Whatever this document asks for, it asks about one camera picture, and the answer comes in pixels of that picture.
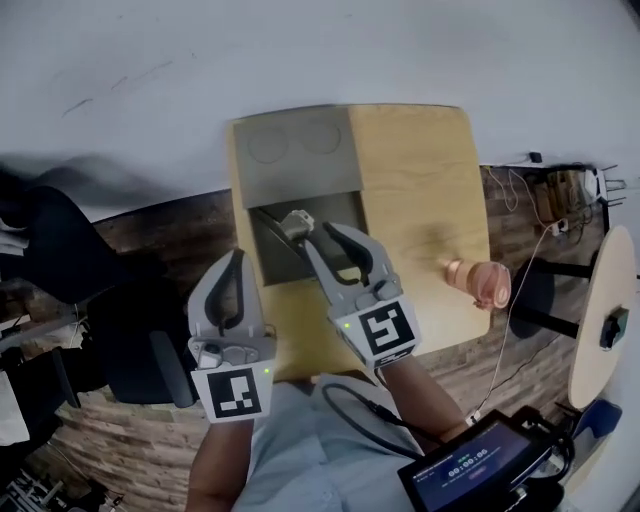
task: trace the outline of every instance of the peach object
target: peach object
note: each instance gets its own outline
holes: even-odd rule
[[[486,311],[502,309],[511,297],[511,275],[500,263],[454,260],[446,265],[447,284],[471,295],[474,304]]]

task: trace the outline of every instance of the black cable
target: black cable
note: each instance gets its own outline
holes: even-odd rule
[[[584,235],[584,226],[585,226],[584,222],[580,223],[580,228],[579,228],[580,235],[578,236],[578,239],[575,242],[573,242],[573,245],[579,245],[580,242],[582,241],[582,235]]]
[[[24,317],[24,315],[20,315],[20,316],[18,317],[18,319],[13,323],[13,325],[12,325],[11,327],[9,327],[9,329],[13,329],[16,325],[18,325],[18,322],[19,322],[20,320],[22,320],[22,318],[23,318],[23,317]]]
[[[324,396],[324,399],[329,404],[329,407],[331,407],[338,416],[340,416],[353,429],[357,430],[364,437],[366,437],[370,441],[373,441],[374,443],[382,446],[383,448],[386,448],[387,450],[390,450],[390,451],[392,451],[394,453],[397,453],[399,455],[402,455],[404,457],[409,457],[410,459],[413,459],[413,460],[418,460],[418,459],[422,458],[421,454],[419,454],[417,452],[414,452],[412,450],[409,450],[408,448],[404,448],[402,446],[398,446],[398,445],[396,445],[396,444],[394,444],[394,443],[392,443],[390,441],[387,441],[386,439],[383,439],[383,438],[373,434],[369,430],[367,430],[364,427],[362,427],[361,425],[359,425],[353,418],[351,418],[342,409],[340,409],[338,404],[336,404],[333,401],[333,399],[329,396],[329,390],[330,389],[341,389],[342,391],[346,391],[351,396],[353,396],[357,400],[359,400],[362,404],[364,404],[371,412],[373,412],[376,416],[378,416],[383,421],[386,421],[388,423],[392,423],[394,425],[406,427],[407,429],[409,429],[409,430],[411,430],[413,432],[416,432],[420,436],[424,437],[425,439],[427,439],[429,441],[432,441],[432,442],[438,444],[439,446],[441,446],[443,444],[442,441],[440,439],[438,439],[437,437],[432,436],[432,435],[428,434],[427,432],[423,431],[422,429],[414,427],[413,425],[410,425],[410,424],[402,421],[401,419],[399,419],[395,414],[393,414],[386,407],[383,407],[382,405],[376,404],[375,402],[373,402],[373,401],[365,398],[364,396],[362,396],[357,391],[354,391],[353,389],[351,389],[351,388],[349,388],[349,387],[347,387],[347,386],[345,386],[343,384],[331,383],[331,384],[327,384],[326,386],[322,387],[322,396]]]
[[[529,358],[529,360],[525,363],[522,363],[518,369],[513,372],[513,374],[506,378],[505,380],[503,380],[500,384],[498,384],[495,388],[493,388],[493,390],[495,391],[496,389],[498,389],[499,387],[505,385],[507,382],[509,382],[510,380],[514,379],[516,375],[518,375],[518,373],[520,373],[520,370],[522,370],[525,366],[531,364],[533,362],[533,360],[538,356],[538,354],[540,352],[542,352],[543,350],[545,350],[546,348],[549,348],[551,346],[551,344],[556,341],[560,336],[556,336],[555,338],[553,338],[549,343],[547,343],[545,346],[543,346],[542,348],[539,348],[538,350],[536,350],[534,352],[534,354]]]
[[[589,205],[589,220],[585,220],[584,211],[582,212],[582,222],[584,222],[585,226],[588,226],[593,221],[593,206]]]
[[[576,457],[576,448],[573,444],[573,439],[566,433],[559,434],[556,446],[560,448],[562,460],[564,461],[562,469],[555,475],[532,478],[531,480],[534,482],[560,482],[560,480],[569,474]]]

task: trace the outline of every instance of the black stand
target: black stand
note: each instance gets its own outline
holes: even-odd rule
[[[565,275],[591,279],[597,254],[590,265],[573,265],[569,263],[551,263],[542,258],[534,258],[527,279],[522,285],[520,294],[516,294],[529,266],[526,261],[516,273],[511,284],[512,303],[509,326],[513,333],[521,339],[530,338],[543,327],[565,336],[576,338],[579,324],[562,318],[551,316],[551,307],[555,298],[555,275]]]

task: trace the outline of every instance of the handheld device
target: handheld device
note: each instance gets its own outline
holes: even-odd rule
[[[530,427],[519,419],[531,422]],[[573,445],[567,443],[571,440],[550,431],[533,409],[513,418],[492,411],[398,475],[418,512],[552,511],[564,496],[558,481],[566,471],[553,477],[531,475],[558,446],[566,453],[568,471]]]

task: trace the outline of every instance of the light blue shirt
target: light blue shirt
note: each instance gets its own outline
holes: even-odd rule
[[[397,413],[386,390],[349,377],[323,375],[311,396],[276,384],[270,416],[256,423],[249,478],[234,511],[414,510],[397,474],[413,461],[369,441],[340,418],[320,391],[329,382]],[[420,453],[405,429],[384,423],[343,391],[330,393],[364,428]]]

